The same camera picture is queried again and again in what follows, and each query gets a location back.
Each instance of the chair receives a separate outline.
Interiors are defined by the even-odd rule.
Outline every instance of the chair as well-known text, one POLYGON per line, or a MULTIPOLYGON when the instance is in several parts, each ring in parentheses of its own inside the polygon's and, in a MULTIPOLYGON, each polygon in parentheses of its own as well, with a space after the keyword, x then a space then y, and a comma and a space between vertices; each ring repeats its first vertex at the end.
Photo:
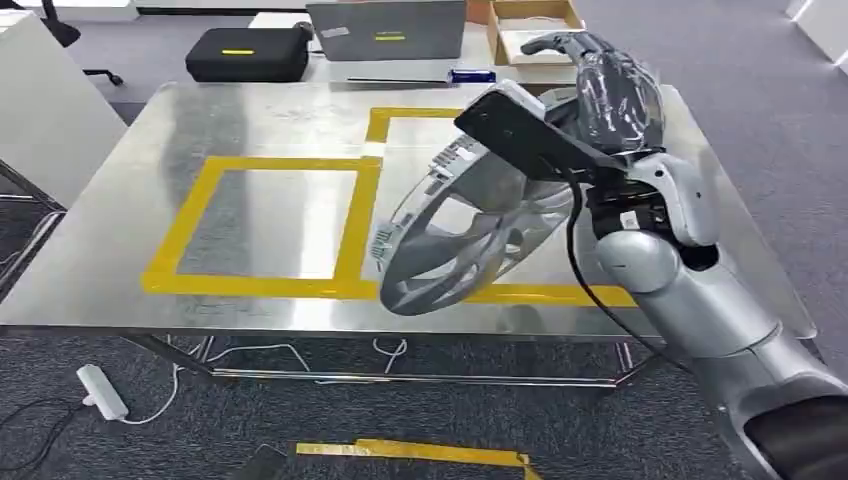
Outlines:
MULTIPOLYGON (((59 15, 56 13, 56 6, 53 5, 53 0, 41 0, 41 6, 44 8, 45 15, 45 18, 42 18, 41 21, 44 22, 44 26, 50 30, 50 33, 56 41, 62 45, 62 47, 67 48, 79 40, 80 31, 59 20, 59 15)), ((26 10, 24 7, 15 3, 14 0, 0 0, 0 9, 26 10)), ((83 73, 86 75, 106 75, 109 78, 109 81, 112 82, 112 85, 115 86, 124 84, 124 79, 109 70, 83 69, 83 73)))

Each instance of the yellow tape square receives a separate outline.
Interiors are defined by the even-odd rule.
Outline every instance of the yellow tape square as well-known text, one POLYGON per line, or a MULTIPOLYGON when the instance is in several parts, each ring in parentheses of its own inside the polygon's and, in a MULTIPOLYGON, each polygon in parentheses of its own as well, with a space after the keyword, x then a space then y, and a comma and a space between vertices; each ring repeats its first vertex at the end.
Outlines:
MULTIPOLYGON (((365 135, 366 145, 385 144, 392 118, 454 118, 460 109, 373 108, 365 135)), ((371 216, 377 196, 382 156, 372 149, 351 158, 208 157, 162 244, 141 274, 148 293, 293 298, 376 300, 377 283, 360 278, 368 245, 371 216), (329 279, 245 277, 177 273, 185 249, 212 200, 221 177, 233 170, 334 170, 354 171, 353 187, 333 277, 329 279)), ((611 307, 632 307, 623 289, 599 285, 592 289, 611 307)), ((592 306, 577 285, 493 284, 467 301, 474 303, 592 306)))

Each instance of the robot forearm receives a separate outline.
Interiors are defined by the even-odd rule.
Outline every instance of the robot forearm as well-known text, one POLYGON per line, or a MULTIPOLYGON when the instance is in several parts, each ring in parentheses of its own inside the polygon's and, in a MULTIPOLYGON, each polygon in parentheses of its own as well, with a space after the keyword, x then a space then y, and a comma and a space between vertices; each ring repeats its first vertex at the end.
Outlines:
POLYGON ((603 237, 604 270, 691 369, 719 434, 758 479, 840 478, 848 469, 848 387, 766 311, 721 249, 690 269, 643 231, 603 237))

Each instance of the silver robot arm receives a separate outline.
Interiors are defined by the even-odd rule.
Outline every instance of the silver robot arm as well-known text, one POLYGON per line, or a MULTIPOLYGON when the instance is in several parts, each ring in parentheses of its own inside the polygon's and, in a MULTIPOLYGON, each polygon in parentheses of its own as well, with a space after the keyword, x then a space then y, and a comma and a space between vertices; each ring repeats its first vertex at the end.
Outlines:
POLYGON ((755 478, 848 478, 848 386, 769 312, 721 247, 704 177, 662 148, 656 83, 588 33, 525 46, 567 53, 578 95, 545 118, 492 90, 456 125, 531 180, 592 185, 603 269, 691 365, 716 426, 755 478))

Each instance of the yellow label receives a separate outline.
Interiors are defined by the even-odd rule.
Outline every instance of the yellow label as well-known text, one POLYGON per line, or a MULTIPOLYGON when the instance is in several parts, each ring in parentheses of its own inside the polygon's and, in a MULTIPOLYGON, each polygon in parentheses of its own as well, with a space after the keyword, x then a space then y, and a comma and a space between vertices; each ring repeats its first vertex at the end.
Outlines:
POLYGON ((221 50, 221 54, 223 55, 253 55, 253 50, 221 50))

